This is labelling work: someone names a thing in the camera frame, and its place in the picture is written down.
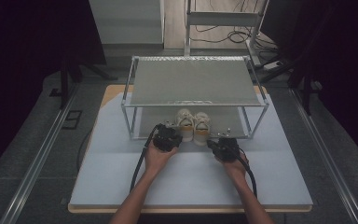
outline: shoe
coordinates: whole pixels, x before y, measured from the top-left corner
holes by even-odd
[[[180,109],[176,114],[176,124],[179,126],[182,142],[193,140],[194,117],[188,109]]]
[[[197,146],[206,146],[206,140],[211,133],[211,119],[204,112],[194,116],[194,143]]]

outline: electrical cable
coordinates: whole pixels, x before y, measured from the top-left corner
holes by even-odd
[[[154,134],[154,131],[160,126],[161,124],[158,124],[156,125],[152,132],[149,134],[149,137],[147,138],[147,141],[144,145],[144,148],[142,149],[142,153],[141,153],[141,156],[139,157],[139,160],[138,160],[138,163],[136,164],[136,168],[135,168],[135,171],[133,172],[133,176],[132,176],[132,181],[131,181],[131,186],[130,186],[130,192],[132,191],[133,187],[135,186],[135,181],[136,181],[136,176],[138,175],[139,173],[139,169],[141,168],[141,165],[142,165],[142,162],[145,158],[145,154],[146,154],[146,151],[149,147],[149,144],[153,138],[153,134]]]
[[[214,11],[214,8],[212,6],[212,0],[209,0],[209,5],[211,6],[212,11]],[[197,0],[194,1],[194,10],[197,11]],[[199,30],[199,27],[196,25],[196,31],[199,33],[202,33],[202,32],[206,32],[206,31],[210,31],[216,27],[219,27],[219,26],[213,26],[213,27],[207,28],[205,30]]]
[[[237,9],[237,7],[240,5],[240,3],[242,3],[242,6],[241,6],[241,11],[242,11],[243,5],[245,4],[245,1],[246,1],[246,0],[240,0],[240,1],[238,1],[237,5],[234,7],[234,10],[232,10],[232,12],[235,12],[235,9]]]
[[[255,9],[257,8],[257,3],[258,3],[258,0],[255,1],[255,8],[254,8],[254,12],[255,12]]]
[[[261,41],[261,39],[257,38],[257,39],[255,40],[255,44],[256,44],[257,47],[260,48],[260,49],[269,49],[269,50],[271,50],[271,51],[277,51],[277,50],[278,50],[278,49],[273,48],[273,47],[266,47],[266,46],[262,45],[259,41]]]
[[[246,11],[246,9],[248,8],[248,6],[249,6],[249,0],[243,0],[242,1],[242,6],[241,6],[241,12],[244,12],[244,11]]]
[[[86,142],[86,139],[88,138],[88,136],[91,134],[92,128],[87,132],[87,134],[83,137],[83,140],[80,144],[79,149],[77,150],[77,156],[76,156],[76,168],[77,168],[77,172],[80,171],[80,151],[83,148],[84,143]]]
[[[223,42],[223,41],[227,40],[228,37],[226,37],[226,38],[224,38],[224,39],[221,39],[221,40],[193,39],[193,38],[191,38],[191,37],[190,37],[190,39],[191,39],[192,41],[202,41],[202,42],[207,42],[207,43],[220,43],[220,42]]]
[[[231,147],[226,147],[228,148],[228,150],[237,158],[238,161],[240,161],[240,163],[243,165],[243,167],[246,170],[246,173],[248,173],[249,177],[251,177],[251,181],[252,181],[252,189],[254,192],[255,197],[257,198],[257,185],[255,183],[255,176],[251,170],[251,167],[249,166],[249,164],[247,162],[245,162],[240,155],[237,155],[234,151],[234,149],[232,149]]]

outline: person's arm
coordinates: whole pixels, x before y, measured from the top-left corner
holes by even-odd
[[[158,173],[165,167],[168,159],[177,152],[175,147],[171,152],[162,152],[155,148],[153,141],[145,154],[145,172],[139,179],[138,183],[132,189],[129,196],[118,208],[110,220],[110,224],[135,224],[141,214],[142,207],[145,203],[146,194],[157,177]]]
[[[245,155],[241,154],[241,157],[245,161],[247,161]],[[238,160],[233,162],[223,162],[223,161],[220,162],[225,167],[226,173],[231,178],[235,189],[240,195],[242,206],[246,212],[246,218],[248,219],[248,222],[250,224],[274,223],[272,219],[269,217],[269,214],[266,212],[264,207],[261,206],[260,202],[257,200],[255,195],[252,193],[251,189],[249,188],[245,179],[246,171],[243,165]]]

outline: white surface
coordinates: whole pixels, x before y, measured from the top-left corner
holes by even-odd
[[[129,140],[121,99],[120,94],[100,110],[71,205],[120,205],[129,193],[145,140]],[[262,204],[312,204],[272,103],[255,138],[239,140],[239,145],[250,160]],[[230,205],[241,201],[211,150],[190,142],[181,144],[153,183],[145,204]]]
[[[160,0],[89,0],[103,44],[162,44]]]

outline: gray floor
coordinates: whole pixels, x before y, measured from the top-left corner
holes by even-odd
[[[149,52],[157,55],[179,54],[162,49],[157,51],[158,53],[154,49]],[[71,110],[83,111],[81,120],[75,130],[60,131],[17,223],[107,223],[111,217],[109,214],[75,215],[68,212],[66,207],[76,181],[77,153],[83,138],[94,124],[104,89],[110,84],[122,83],[128,74],[126,66],[102,68],[112,76],[120,77],[119,81],[105,80],[95,76],[88,69],[82,69],[84,80],[71,107]],[[351,223],[350,216],[286,87],[287,78],[287,74],[277,77],[265,87],[275,104],[314,206],[309,213],[274,213],[271,216],[276,223]],[[44,90],[32,113],[0,159],[0,218],[58,114],[60,98],[49,97],[49,94],[53,88],[59,87],[58,74],[46,78]],[[357,146],[324,108],[317,95],[311,97],[310,108],[312,118],[358,202]],[[63,126],[71,125],[73,125],[71,121],[63,124]],[[84,149],[85,146],[81,148],[80,155],[83,155]],[[141,216],[139,223],[243,223],[244,221],[244,216],[238,214],[144,215]]]

